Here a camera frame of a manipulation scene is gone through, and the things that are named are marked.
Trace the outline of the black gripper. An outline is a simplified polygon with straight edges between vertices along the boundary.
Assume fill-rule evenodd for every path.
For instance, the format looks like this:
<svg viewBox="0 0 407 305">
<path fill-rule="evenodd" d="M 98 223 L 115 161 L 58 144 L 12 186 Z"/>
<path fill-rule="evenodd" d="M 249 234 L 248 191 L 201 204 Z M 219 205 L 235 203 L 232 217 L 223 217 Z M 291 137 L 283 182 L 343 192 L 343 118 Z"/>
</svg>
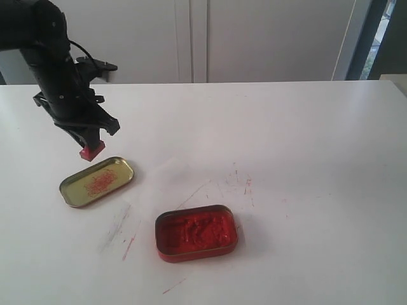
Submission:
<svg viewBox="0 0 407 305">
<path fill-rule="evenodd" d="M 100 146 L 100 131 L 113 136 L 119 129 L 119 121 L 100 105 L 105 102 L 93 88 L 74 88 L 52 93 L 51 87 L 42 89 L 33 97 L 52 118 L 55 126 L 67 132 L 82 148 L 90 152 Z"/>
</svg>

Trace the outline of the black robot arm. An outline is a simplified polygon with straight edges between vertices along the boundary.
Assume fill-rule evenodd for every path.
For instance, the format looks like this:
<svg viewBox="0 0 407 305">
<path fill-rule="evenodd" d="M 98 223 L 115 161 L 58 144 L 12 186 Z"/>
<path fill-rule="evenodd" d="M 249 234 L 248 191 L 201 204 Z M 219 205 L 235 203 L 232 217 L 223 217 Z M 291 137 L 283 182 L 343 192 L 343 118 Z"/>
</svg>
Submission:
<svg viewBox="0 0 407 305">
<path fill-rule="evenodd" d="M 1 1 L 1 50 L 18 50 L 34 75 L 40 92 L 34 96 L 53 119 L 82 148 L 84 158 L 98 154 L 104 143 L 100 130 L 114 135 L 118 120 L 100 106 L 102 95 L 90 87 L 95 78 L 117 66 L 89 53 L 73 59 L 65 15 L 51 1 Z"/>
</svg>

